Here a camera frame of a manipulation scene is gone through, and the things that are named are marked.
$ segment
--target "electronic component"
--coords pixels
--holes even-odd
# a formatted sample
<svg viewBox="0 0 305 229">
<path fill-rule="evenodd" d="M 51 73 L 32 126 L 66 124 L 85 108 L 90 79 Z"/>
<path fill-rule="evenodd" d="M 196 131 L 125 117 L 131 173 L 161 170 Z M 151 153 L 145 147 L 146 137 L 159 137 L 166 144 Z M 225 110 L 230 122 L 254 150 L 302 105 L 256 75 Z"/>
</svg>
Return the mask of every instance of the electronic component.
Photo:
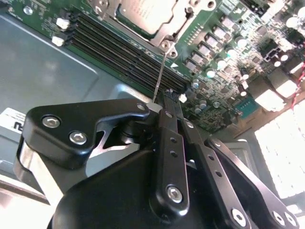
<svg viewBox="0 0 305 229">
<path fill-rule="evenodd" d="M 238 29 L 238 26 L 231 19 L 229 19 L 227 16 L 223 16 L 220 19 L 220 22 L 223 26 L 227 27 L 228 29 L 233 29 L 233 30 Z"/>
<path fill-rule="evenodd" d="M 237 44 L 238 48 L 244 48 L 247 45 L 247 40 L 244 37 L 239 36 L 235 38 L 235 43 Z"/>
<path fill-rule="evenodd" d="M 241 2 L 249 8 L 253 13 L 255 13 L 257 16 L 262 17 L 267 10 L 270 8 L 268 4 L 264 4 L 263 6 L 260 6 L 255 1 L 252 0 L 241 0 Z"/>
<path fill-rule="evenodd" d="M 186 61 L 185 66 L 191 71 L 194 71 L 196 69 L 196 64 L 191 62 L 190 60 Z"/>
<path fill-rule="evenodd" d="M 210 34 L 207 34 L 205 36 L 204 40 L 212 48 L 215 48 L 215 47 L 221 48 L 221 44 Z"/>
<path fill-rule="evenodd" d="M 58 18 L 56 20 L 56 25 L 61 29 L 66 30 L 70 26 L 70 21 L 68 19 Z"/>
<path fill-rule="evenodd" d="M 192 87 L 193 88 L 198 88 L 199 87 L 199 80 L 198 79 L 193 80 Z"/>
<path fill-rule="evenodd" d="M 61 47 L 65 43 L 65 40 L 63 38 L 53 36 L 52 37 L 52 43 L 55 44 L 58 47 Z"/>
<path fill-rule="evenodd" d="M 217 68 L 221 69 L 226 65 L 226 62 L 223 58 L 219 57 L 215 60 L 216 64 L 217 64 Z"/>
<path fill-rule="evenodd" d="M 299 18 L 304 18 L 305 17 L 305 4 L 304 4 L 304 2 L 299 3 L 299 5 L 295 8 L 294 13 Z"/>
<path fill-rule="evenodd" d="M 224 69 L 224 72 L 228 73 L 228 74 L 231 73 L 231 71 L 232 71 L 232 68 L 230 66 L 226 66 Z"/>
<path fill-rule="evenodd" d="M 262 25 L 256 30 L 256 32 L 259 35 L 264 36 L 267 33 L 267 28 L 264 25 Z"/>
<path fill-rule="evenodd" d="M 229 58 L 234 58 L 237 56 L 237 51 L 232 46 L 227 47 L 225 49 L 225 52 L 227 53 Z"/>
<path fill-rule="evenodd" d="M 215 70 L 213 68 L 208 68 L 205 70 L 205 74 L 208 78 L 214 78 L 215 77 Z"/>
<path fill-rule="evenodd" d="M 191 59 L 193 61 L 195 61 L 196 63 L 201 63 L 203 61 L 203 57 L 201 57 L 200 55 L 194 53 L 191 57 Z"/>
<path fill-rule="evenodd" d="M 223 38 L 229 39 L 230 38 L 230 36 L 219 26 L 215 26 L 213 28 L 213 34 L 216 37 L 218 37 L 219 39 L 223 39 Z"/>
<path fill-rule="evenodd" d="M 259 63 L 260 60 L 257 56 L 252 59 L 253 63 Z"/>
<path fill-rule="evenodd" d="M 288 35 L 287 40 L 298 48 L 303 48 L 305 42 L 304 36 L 297 30 L 293 30 Z"/>
<path fill-rule="evenodd" d="M 288 55 L 282 51 L 274 40 L 270 40 L 268 45 L 262 49 L 261 55 L 265 61 L 271 61 L 275 67 L 279 67 L 281 61 L 286 61 L 288 59 Z"/>
<path fill-rule="evenodd" d="M 242 97 L 244 97 L 244 96 L 247 95 L 247 92 L 245 91 L 244 87 L 243 87 L 241 84 L 239 84 L 239 85 L 237 86 L 237 88 L 238 88 L 239 94 L 240 94 Z"/>
<path fill-rule="evenodd" d="M 195 106 L 194 112 L 195 112 L 195 114 L 199 114 L 201 112 L 199 105 Z"/>
<path fill-rule="evenodd" d="M 239 71 L 244 80 L 249 79 L 248 71 L 245 68 L 241 68 Z"/>
<path fill-rule="evenodd" d="M 206 102 L 206 100 L 201 100 L 201 101 L 200 101 L 200 104 L 199 104 L 199 108 L 200 108 L 201 110 L 204 110 L 206 107 L 207 107 L 207 102 Z"/>
<path fill-rule="evenodd" d="M 200 52 L 202 55 L 209 55 L 211 53 L 211 50 L 203 43 L 200 43 L 198 46 L 198 52 Z"/>
<path fill-rule="evenodd" d="M 271 63 L 274 65 L 274 67 L 279 67 L 282 64 L 277 56 L 271 58 Z"/>
<path fill-rule="evenodd" d="M 299 19 L 294 16 L 287 16 L 285 17 L 284 21 L 288 28 L 295 28 L 298 24 Z"/>
<path fill-rule="evenodd" d="M 214 103 L 213 103 L 213 107 L 219 108 L 219 107 L 220 107 L 220 102 L 214 102 Z"/>
</svg>

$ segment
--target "cable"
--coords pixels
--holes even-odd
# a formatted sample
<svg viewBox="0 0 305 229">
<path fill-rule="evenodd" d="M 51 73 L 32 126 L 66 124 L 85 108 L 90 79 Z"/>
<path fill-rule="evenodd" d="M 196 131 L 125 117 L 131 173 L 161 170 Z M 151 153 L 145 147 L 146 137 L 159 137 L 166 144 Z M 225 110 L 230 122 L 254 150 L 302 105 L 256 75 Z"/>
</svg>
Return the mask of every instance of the cable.
<svg viewBox="0 0 305 229">
<path fill-rule="evenodd" d="M 292 110 L 294 110 L 294 106 L 295 106 L 295 103 L 296 103 L 296 95 L 297 95 L 298 91 L 301 89 L 301 82 L 302 82 L 302 79 L 304 77 L 305 77 L 305 61 L 303 62 L 303 65 L 302 65 L 302 72 L 301 72 L 300 77 L 298 78 L 295 93 L 292 96 L 292 102 L 291 102 L 291 109 Z"/>
</svg>

